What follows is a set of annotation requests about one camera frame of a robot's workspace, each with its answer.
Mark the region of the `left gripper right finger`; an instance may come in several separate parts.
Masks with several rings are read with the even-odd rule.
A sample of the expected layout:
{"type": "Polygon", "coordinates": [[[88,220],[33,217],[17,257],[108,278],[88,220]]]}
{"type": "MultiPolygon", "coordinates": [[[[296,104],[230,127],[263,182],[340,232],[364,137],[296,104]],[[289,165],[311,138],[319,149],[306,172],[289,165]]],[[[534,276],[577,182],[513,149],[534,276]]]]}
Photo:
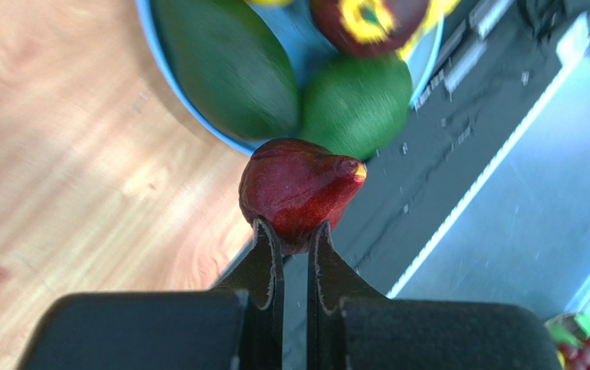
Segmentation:
{"type": "Polygon", "coordinates": [[[309,241],[309,369],[559,369],[540,319],[509,304],[391,300],[335,251],[309,241]]]}

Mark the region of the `green fake lime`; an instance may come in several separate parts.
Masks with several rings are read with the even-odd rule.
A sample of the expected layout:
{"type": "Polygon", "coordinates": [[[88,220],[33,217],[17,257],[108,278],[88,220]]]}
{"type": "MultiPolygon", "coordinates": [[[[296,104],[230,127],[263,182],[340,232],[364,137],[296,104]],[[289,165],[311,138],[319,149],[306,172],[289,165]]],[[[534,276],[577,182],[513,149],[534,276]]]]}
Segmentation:
{"type": "Polygon", "coordinates": [[[408,65],[394,55],[338,56],[305,87],[297,137],[368,160],[407,125],[412,91],[408,65]]]}

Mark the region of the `dark purple fake mangosteen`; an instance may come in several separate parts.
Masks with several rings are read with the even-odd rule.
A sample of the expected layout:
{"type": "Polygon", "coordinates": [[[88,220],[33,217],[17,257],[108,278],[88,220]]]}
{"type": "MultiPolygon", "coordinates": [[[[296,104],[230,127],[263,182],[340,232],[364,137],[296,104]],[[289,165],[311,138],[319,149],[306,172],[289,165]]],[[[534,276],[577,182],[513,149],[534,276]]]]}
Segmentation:
{"type": "Polygon", "coordinates": [[[317,30],[339,52],[360,58],[405,46],[429,9],[429,1],[419,0],[310,2],[310,15],[317,30]]]}

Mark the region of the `dark red fake fruit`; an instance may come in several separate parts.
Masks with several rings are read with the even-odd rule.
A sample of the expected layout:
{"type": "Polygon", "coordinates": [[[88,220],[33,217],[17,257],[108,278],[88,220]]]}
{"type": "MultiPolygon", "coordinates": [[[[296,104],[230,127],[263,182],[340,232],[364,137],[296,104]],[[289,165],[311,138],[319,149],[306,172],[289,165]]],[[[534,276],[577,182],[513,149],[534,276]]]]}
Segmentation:
{"type": "Polygon", "coordinates": [[[284,255],[304,254],[323,222],[336,227],[367,178],[365,164],[305,140],[279,138],[254,151],[239,185],[248,223],[262,217],[273,227],[284,255]]]}

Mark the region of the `yellow fake lemon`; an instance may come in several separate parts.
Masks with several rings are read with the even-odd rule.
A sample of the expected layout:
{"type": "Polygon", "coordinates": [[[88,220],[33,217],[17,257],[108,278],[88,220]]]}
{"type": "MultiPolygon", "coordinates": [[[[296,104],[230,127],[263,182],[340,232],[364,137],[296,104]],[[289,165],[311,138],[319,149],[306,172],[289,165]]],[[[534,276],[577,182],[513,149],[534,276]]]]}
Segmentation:
{"type": "Polygon", "coordinates": [[[246,2],[267,8],[282,8],[293,3],[293,0],[246,0],[246,2]]]}

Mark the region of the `yellow fake pear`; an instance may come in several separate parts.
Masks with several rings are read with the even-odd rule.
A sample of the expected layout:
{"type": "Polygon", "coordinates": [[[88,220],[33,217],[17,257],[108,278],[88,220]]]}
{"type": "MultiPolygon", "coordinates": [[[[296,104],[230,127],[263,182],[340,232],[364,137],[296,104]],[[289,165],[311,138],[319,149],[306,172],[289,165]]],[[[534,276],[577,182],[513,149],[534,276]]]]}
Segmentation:
{"type": "Polygon", "coordinates": [[[436,27],[440,20],[450,15],[460,2],[461,0],[430,0],[420,25],[405,45],[397,50],[398,57],[406,62],[422,38],[436,27]]]}

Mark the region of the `blue plate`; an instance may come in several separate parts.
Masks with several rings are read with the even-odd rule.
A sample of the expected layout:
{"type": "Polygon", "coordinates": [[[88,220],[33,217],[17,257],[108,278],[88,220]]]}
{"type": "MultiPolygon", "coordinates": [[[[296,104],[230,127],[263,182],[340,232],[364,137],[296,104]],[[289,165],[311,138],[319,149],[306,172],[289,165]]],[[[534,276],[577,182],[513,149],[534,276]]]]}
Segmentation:
{"type": "MultiPolygon", "coordinates": [[[[152,4],[151,1],[136,0],[139,23],[149,50],[174,95],[199,121],[199,124],[216,138],[244,155],[251,155],[256,148],[263,144],[261,140],[247,141],[222,133],[199,114],[196,107],[181,91],[163,52],[153,19],[152,4]]],[[[260,5],[253,5],[252,8],[283,46],[300,87],[304,86],[327,60],[338,54],[338,51],[315,29],[310,20],[307,1],[295,1],[284,8],[269,8],[260,5]]],[[[423,30],[424,32],[420,34],[417,41],[412,44],[409,53],[405,55],[412,79],[410,100],[412,108],[418,104],[432,77],[435,64],[439,60],[444,16],[441,15],[433,25],[425,26],[423,30]]]]}

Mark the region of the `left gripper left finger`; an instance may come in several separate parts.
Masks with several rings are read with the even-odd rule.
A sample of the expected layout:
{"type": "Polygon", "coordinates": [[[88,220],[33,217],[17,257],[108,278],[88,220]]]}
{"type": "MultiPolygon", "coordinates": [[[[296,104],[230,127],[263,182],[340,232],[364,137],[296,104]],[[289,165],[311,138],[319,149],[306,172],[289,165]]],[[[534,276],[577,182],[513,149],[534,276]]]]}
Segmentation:
{"type": "Polygon", "coordinates": [[[34,330],[21,369],[279,369],[281,244],[263,218],[253,245],[207,291],[79,293],[34,330]]]}

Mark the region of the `green fake avocado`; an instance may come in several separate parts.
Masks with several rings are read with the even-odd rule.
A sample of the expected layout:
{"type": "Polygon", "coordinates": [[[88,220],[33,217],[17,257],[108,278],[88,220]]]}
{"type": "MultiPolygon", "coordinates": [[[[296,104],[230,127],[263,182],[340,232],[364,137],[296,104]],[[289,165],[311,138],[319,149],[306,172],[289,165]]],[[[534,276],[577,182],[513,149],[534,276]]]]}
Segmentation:
{"type": "Polygon", "coordinates": [[[156,31],[182,92],[236,140],[299,126],[300,94],[284,48],[244,1],[154,1],[156,31]]]}

